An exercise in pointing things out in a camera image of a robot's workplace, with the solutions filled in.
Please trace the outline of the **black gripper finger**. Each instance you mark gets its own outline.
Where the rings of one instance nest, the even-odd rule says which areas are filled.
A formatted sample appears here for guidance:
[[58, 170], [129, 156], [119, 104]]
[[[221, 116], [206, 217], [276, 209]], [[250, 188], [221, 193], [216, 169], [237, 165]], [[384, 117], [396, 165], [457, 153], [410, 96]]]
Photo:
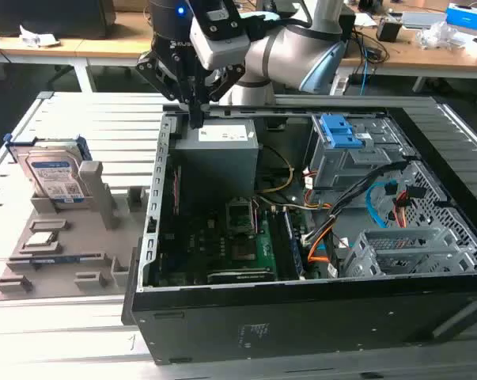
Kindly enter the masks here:
[[203, 126], [206, 110], [211, 101], [219, 101], [245, 74], [243, 63], [220, 69], [207, 70], [202, 65], [196, 71], [196, 127]]
[[140, 56], [136, 70], [152, 87], [169, 100], [177, 100], [188, 113], [189, 125], [197, 128], [197, 105], [194, 86], [187, 74], [187, 65], [177, 50], [161, 59], [154, 51]]

